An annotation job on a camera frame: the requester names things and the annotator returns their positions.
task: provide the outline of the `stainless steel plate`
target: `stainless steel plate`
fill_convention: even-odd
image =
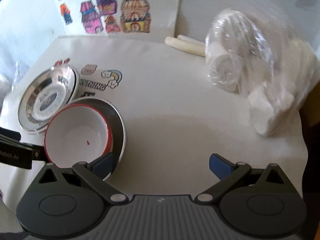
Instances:
[[[27,133],[46,129],[51,117],[73,99],[79,75],[69,65],[53,66],[36,77],[24,92],[18,110],[21,128]]]
[[[124,152],[125,140],[126,140],[124,121],[118,109],[116,109],[115,106],[113,106],[110,102],[106,100],[93,98],[93,97],[77,98],[74,101],[68,103],[68,105],[77,104],[77,103],[86,104],[94,107],[95,109],[98,109],[108,120],[108,123],[111,127],[112,136],[113,136],[112,153],[115,157],[114,163],[113,163],[113,167],[115,168],[122,158],[122,155]],[[111,173],[108,174],[108,176],[106,176],[103,180],[106,180],[107,178],[109,178]]]

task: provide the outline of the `red bowl rim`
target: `red bowl rim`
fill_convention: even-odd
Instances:
[[[45,130],[45,133],[44,133],[44,151],[45,151],[45,155],[47,155],[47,158],[49,160],[49,162],[52,162],[52,160],[50,159],[49,157],[49,154],[47,152],[47,148],[45,146],[45,140],[47,138],[47,131],[48,131],[48,128],[50,127],[52,121],[60,114],[62,113],[63,111],[71,108],[71,107],[75,107],[75,106],[85,106],[85,107],[88,107],[88,108],[91,108],[93,109],[94,111],[96,111],[104,120],[106,126],[107,126],[107,141],[106,141],[106,146],[103,150],[103,152],[101,153],[101,156],[107,152],[110,152],[111,150],[111,146],[112,146],[112,131],[111,131],[111,128],[110,128],[110,125],[108,123],[108,120],[104,117],[104,115],[96,108],[94,108],[93,106],[90,106],[90,105],[87,105],[87,104],[82,104],[82,103],[76,103],[76,104],[71,104],[71,105],[68,105],[68,106],[65,106],[62,110],[60,110],[59,112],[57,112],[53,117],[52,119],[50,120],[50,122],[48,123],[48,126],[47,126],[47,129]]]

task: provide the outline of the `plastic bag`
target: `plastic bag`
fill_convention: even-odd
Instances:
[[[16,71],[14,73],[14,78],[11,85],[11,91],[14,90],[14,88],[19,84],[23,76],[27,73],[29,70],[29,66],[21,63],[19,61],[16,62]]]
[[[218,14],[206,38],[212,83],[240,93],[260,135],[273,134],[296,113],[308,92],[317,57],[278,7],[247,1],[243,10]]]
[[[0,113],[2,104],[7,94],[11,92],[11,82],[0,73]]]

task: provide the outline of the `white table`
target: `white table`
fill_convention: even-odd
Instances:
[[[278,163],[301,194],[307,162],[298,113],[285,132],[260,137],[249,125],[244,100],[219,90],[207,76],[204,58],[164,44],[104,37],[59,38],[39,58],[19,86],[7,96],[0,126],[21,133],[21,141],[42,144],[43,135],[28,135],[19,127],[17,111],[29,83],[59,59],[71,58],[79,71],[97,64],[94,74],[82,76],[105,83],[101,71],[117,69],[119,85],[96,96],[113,103],[124,118],[127,144],[123,159],[108,183],[128,194],[191,194],[219,180],[209,170],[209,156],[218,153],[232,162],[254,168]],[[23,192],[44,165],[32,170],[0,164],[4,203],[13,211]]]

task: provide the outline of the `paper with drawings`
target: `paper with drawings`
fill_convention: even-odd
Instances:
[[[55,0],[66,35],[164,42],[174,35],[179,0]]]

